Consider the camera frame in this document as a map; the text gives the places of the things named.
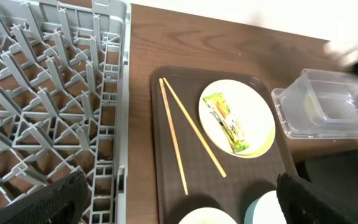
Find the yellow chopstick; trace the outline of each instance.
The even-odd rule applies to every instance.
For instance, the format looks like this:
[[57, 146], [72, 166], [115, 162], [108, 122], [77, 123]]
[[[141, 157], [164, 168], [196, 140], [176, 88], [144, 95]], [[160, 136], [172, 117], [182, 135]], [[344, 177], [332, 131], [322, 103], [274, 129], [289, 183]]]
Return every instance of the yellow chopstick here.
[[163, 98], [163, 100], [164, 100], [165, 112], [167, 112], [167, 118], [168, 118], [169, 129], [171, 130], [172, 141], [173, 141], [173, 147], [175, 148], [175, 154], [177, 155], [177, 161], [178, 161], [178, 167], [179, 167], [181, 182], [182, 182], [182, 184], [183, 184], [183, 188], [185, 189], [185, 194], [188, 195], [188, 192], [187, 192], [187, 184], [186, 184], [186, 179], [185, 179], [185, 172], [183, 171], [183, 166], [182, 166], [182, 163], [181, 163], [181, 158], [180, 158], [180, 152], [179, 152], [179, 147], [178, 147], [177, 136], [176, 136], [175, 130], [174, 130], [174, 128], [173, 128], [172, 116], [171, 116], [171, 111], [169, 110], [168, 99], [167, 99], [167, 93], [165, 92], [164, 83], [163, 83], [163, 81], [162, 81], [161, 78], [160, 78], [160, 87], [161, 87], [162, 98]]
[[163, 79], [164, 79], [165, 84], [167, 84], [168, 89], [171, 91], [174, 99], [177, 101], [177, 103], [178, 103], [180, 109], [182, 110], [183, 114], [185, 114], [185, 117], [189, 121], [189, 123], [190, 123], [191, 127], [193, 128], [194, 132], [197, 134], [198, 138], [200, 139], [201, 143], [203, 144], [206, 152], [209, 154], [210, 158], [215, 163], [216, 168], [218, 168], [218, 170], [221, 173], [222, 177], [226, 177], [226, 173], [224, 172], [223, 168], [221, 167], [219, 161], [216, 159], [216, 157], [215, 157], [214, 153], [212, 152], [212, 150], [209, 148], [209, 146], [206, 143], [204, 137], [201, 135], [200, 131], [198, 130], [198, 128], [196, 126], [196, 124], [193, 122], [192, 118], [187, 113], [186, 108], [183, 106], [183, 104], [179, 100], [177, 94], [173, 91], [172, 87], [169, 85], [167, 79], [166, 78], [163, 78]]

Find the white wall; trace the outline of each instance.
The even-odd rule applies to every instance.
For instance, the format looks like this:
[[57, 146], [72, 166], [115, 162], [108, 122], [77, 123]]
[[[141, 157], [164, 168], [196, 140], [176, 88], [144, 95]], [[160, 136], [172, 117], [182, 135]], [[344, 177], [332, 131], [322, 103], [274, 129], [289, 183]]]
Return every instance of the white wall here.
[[131, 3], [333, 40], [358, 30], [358, 0], [130, 0]]

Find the dish rack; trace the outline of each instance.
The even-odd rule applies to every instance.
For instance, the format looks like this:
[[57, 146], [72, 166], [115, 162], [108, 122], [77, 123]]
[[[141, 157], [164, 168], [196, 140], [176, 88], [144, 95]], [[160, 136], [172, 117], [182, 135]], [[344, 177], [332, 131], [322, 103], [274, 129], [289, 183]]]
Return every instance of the dish rack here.
[[80, 223], [126, 222], [131, 5], [0, 0], [0, 209], [82, 170]]

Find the brown tabletop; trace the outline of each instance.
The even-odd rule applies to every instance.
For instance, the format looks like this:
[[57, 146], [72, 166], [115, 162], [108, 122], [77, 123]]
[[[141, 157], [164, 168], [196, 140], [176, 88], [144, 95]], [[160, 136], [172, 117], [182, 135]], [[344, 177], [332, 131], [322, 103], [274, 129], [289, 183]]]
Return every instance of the brown tabletop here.
[[[150, 75], [162, 66], [245, 73], [269, 91], [304, 68], [339, 70], [325, 40], [132, 5], [127, 223], [158, 223]], [[355, 140], [290, 140], [295, 161], [358, 148]]]

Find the white plate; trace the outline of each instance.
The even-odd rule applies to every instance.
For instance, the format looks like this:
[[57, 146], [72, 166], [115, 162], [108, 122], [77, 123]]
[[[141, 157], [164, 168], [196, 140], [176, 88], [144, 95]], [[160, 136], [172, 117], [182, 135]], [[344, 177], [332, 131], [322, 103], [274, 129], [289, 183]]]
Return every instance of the white plate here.
[[[223, 93], [231, 113], [241, 123], [249, 147], [233, 153], [219, 123], [207, 109], [203, 97]], [[273, 114], [265, 100], [251, 87], [234, 80], [219, 80], [208, 85], [201, 94], [198, 104], [201, 125], [218, 148], [238, 157], [253, 158], [267, 152], [274, 142], [275, 124]]]
[[179, 224], [236, 224], [230, 215], [216, 208], [199, 208], [187, 214]]

